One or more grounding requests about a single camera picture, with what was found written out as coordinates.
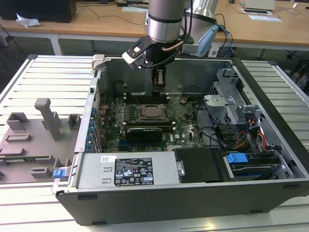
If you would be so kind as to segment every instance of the computer case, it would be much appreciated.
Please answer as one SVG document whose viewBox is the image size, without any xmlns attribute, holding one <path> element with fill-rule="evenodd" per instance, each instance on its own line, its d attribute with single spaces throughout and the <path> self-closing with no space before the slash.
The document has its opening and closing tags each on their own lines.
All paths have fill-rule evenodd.
<svg viewBox="0 0 309 232">
<path fill-rule="evenodd" d="M 16 19 L 16 13 L 25 18 L 69 23 L 76 12 L 75 0 L 0 0 L 0 16 Z"/>
</svg>

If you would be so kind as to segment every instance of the paper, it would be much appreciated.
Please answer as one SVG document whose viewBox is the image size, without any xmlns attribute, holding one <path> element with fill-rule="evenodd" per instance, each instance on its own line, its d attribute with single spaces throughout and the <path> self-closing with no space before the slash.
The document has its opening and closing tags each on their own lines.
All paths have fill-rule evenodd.
<svg viewBox="0 0 309 232">
<path fill-rule="evenodd" d="M 28 18 L 24 18 L 22 16 L 19 16 L 17 13 L 17 19 L 16 22 L 20 25 L 22 25 L 23 27 L 32 27 L 32 26 L 39 26 L 41 25 L 38 21 L 38 19 L 28 19 Z"/>
<path fill-rule="evenodd" d="M 134 6 L 124 6 L 122 8 L 123 12 L 141 12 L 141 13 L 145 13 L 148 12 L 148 9 L 142 9 L 142 8 L 138 8 L 138 7 L 134 7 Z"/>
<path fill-rule="evenodd" d="M 269 22 L 282 22 L 279 18 L 272 18 L 268 16 L 261 16 L 261 15 L 248 15 L 252 20 L 258 21 L 269 21 Z"/>
</svg>

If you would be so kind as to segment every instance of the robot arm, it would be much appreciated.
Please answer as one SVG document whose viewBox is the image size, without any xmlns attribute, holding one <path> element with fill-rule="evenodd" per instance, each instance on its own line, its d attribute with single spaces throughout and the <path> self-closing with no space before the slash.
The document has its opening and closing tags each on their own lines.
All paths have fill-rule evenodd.
<svg viewBox="0 0 309 232">
<path fill-rule="evenodd" d="M 149 1 L 147 37 L 139 39 L 122 57 L 133 69 L 151 68 L 154 92 L 162 91 L 165 87 L 165 66 L 173 62 L 182 45 L 190 38 L 192 28 L 195 28 L 197 36 L 204 38 L 203 49 L 209 49 L 217 32 L 217 26 L 215 30 L 213 28 L 216 24 L 213 13 L 216 5 L 217 0 L 195 0 L 194 4 L 193 0 Z M 184 32 L 180 35 L 183 21 Z M 214 35 L 204 36 L 210 30 L 215 31 Z"/>
</svg>

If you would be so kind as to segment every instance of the open computer chassis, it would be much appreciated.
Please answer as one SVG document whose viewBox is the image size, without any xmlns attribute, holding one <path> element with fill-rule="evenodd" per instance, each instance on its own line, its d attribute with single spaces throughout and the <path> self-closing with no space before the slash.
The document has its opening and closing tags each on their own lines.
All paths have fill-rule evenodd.
<svg viewBox="0 0 309 232">
<path fill-rule="evenodd" d="M 177 59 L 155 97 L 123 63 L 91 80 L 68 184 L 53 186 L 77 223 L 262 213 L 306 194 L 309 154 L 239 59 Z"/>
</svg>

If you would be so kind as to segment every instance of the desk leg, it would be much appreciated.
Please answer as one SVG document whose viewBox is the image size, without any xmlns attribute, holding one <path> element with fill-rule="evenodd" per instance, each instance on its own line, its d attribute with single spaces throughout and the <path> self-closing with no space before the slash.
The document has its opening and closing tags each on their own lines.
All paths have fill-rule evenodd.
<svg viewBox="0 0 309 232">
<path fill-rule="evenodd" d="M 5 36 L 0 36 L 0 44 L 2 45 L 2 47 L 7 47 L 8 43 L 6 42 Z"/>
<path fill-rule="evenodd" d="M 95 41 L 94 41 L 94 40 L 90 40 L 90 43 L 91 43 L 91 50 L 92 50 L 93 52 L 96 52 L 97 49 L 96 49 Z"/>
<path fill-rule="evenodd" d="M 59 38 L 53 37 L 53 38 L 50 38 L 50 41 L 52 42 L 52 46 L 53 46 L 53 49 L 54 49 L 54 54 L 56 56 L 62 56 L 63 55 L 63 51 L 62 51 L 62 48 L 61 48 L 60 43 L 59 43 Z"/>
<path fill-rule="evenodd" d="M 260 59 L 264 55 L 266 49 L 260 49 L 259 53 L 257 54 L 256 58 Z"/>
<path fill-rule="evenodd" d="M 221 43 L 213 42 L 208 52 L 208 57 L 217 57 Z"/>
</svg>

